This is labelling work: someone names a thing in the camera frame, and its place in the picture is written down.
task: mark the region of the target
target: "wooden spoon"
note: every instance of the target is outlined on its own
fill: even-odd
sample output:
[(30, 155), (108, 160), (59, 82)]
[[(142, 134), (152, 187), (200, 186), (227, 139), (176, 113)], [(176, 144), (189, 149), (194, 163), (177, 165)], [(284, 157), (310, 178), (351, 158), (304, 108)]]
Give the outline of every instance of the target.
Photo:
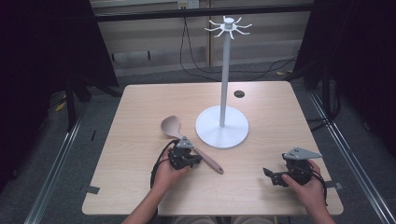
[[(180, 129), (180, 122), (178, 121), (178, 118), (176, 116), (171, 116), (163, 120), (161, 123), (161, 130), (163, 130), (163, 133), (175, 137), (178, 139), (181, 139), (183, 136), (179, 132)], [(207, 156), (203, 151), (201, 151), (199, 148), (194, 147), (193, 148), (195, 152), (202, 157), (202, 159), (210, 166), (212, 169), (214, 169), (216, 172), (219, 174), (223, 174), (224, 171), (221, 168), (221, 166), (212, 160), (209, 156)]]

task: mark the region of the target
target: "spoon handle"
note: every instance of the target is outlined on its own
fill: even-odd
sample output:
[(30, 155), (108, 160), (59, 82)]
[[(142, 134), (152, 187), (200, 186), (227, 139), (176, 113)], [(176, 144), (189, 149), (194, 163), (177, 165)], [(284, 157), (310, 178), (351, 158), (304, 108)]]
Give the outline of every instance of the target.
[(194, 148), (195, 152), (202, 157), (202, 159), (210, 166), (212, 167), (216, 172), (219, 174), (223, 174), (224, 170), (221, 168), (221, 166), (212, 160), (209, 156), (207, 156), (203, 151), (201, 151), (199, 148), (195, 147)]

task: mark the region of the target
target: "wooden table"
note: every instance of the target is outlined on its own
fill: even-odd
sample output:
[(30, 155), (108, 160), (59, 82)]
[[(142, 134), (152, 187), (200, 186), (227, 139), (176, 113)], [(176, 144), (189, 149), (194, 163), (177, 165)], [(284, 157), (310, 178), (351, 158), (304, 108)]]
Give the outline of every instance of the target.
[[(245, 97), (236, 98), (235, 91)], [(199, 114), (220, 102), (220, 83), (128, 86), (108, 134), (82, 211), (87, 215), (130, 214), (149, 191), (152, 167), (171, 140), (160, 125), (178, 116), (180, 133), (217, 161), (224, 175), (204, 161), (171, 189), (159, 215), (303, 215), (304, 208), (290, 188), (273, 186), (262, 167), (286, 171), (281, 153), (294, 147), (318, 152), (289, 82), (230, 82), (228, 103), (245, 114), (249, 133), (237, 147), (219, 150), (203, 143), (195, 132)], [(323, 178), (330, 180), (322, 159), (315, 159)], [(335, 189), (328, 190), (331, 214), (343, 212)]]

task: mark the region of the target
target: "wrist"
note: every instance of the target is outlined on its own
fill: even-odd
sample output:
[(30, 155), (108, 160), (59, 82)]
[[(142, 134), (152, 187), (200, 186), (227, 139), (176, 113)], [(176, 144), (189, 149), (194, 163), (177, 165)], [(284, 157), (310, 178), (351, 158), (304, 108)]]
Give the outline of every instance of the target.
[(162, 186), (162, 185), (159, 185), (159, 184), (158, 185), (154, 184), (150, 191), (153, 191), (153, 192), (156, 192), (158, 194), (164, 195), (168, 191), (168, 188), (166, 186)]
[(325, 206), (316, 208), (306, 208), (306, 212), (314, 220), (314, 223), (331, 224), (334, 223), (332, 216)]

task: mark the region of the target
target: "white stand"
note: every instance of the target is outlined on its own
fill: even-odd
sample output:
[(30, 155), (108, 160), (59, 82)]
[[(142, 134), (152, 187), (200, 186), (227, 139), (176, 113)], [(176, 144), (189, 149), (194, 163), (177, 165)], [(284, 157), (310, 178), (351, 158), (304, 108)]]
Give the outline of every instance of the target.
[(223, 48), (223, 66), (221, 78), (221, 104), (220, 106), (212, 106), (204, 110), (196, 120), (195, 130), (198, 136), (208, 145), (219, 149), (227, 149), (236, 147), (241, 144), (248, 136), (248, 119), (239, 110), (227, 106), (227, 88), (228, 76), (230, 68), (230, 51), (231, 39), (233, 39), (232, 31), (236, 30), (242, 35), (248, 33), (240, 32), (237, 27), (246, 28), (248, 26), (237, 26), (232, 18), (225, 18), (223, 24), (219, 28), (209, 30), (214, 31), (221, 29), (221, 33), (215, 37), (220, 36), (224, 31), (227, 31), (224, 38)]

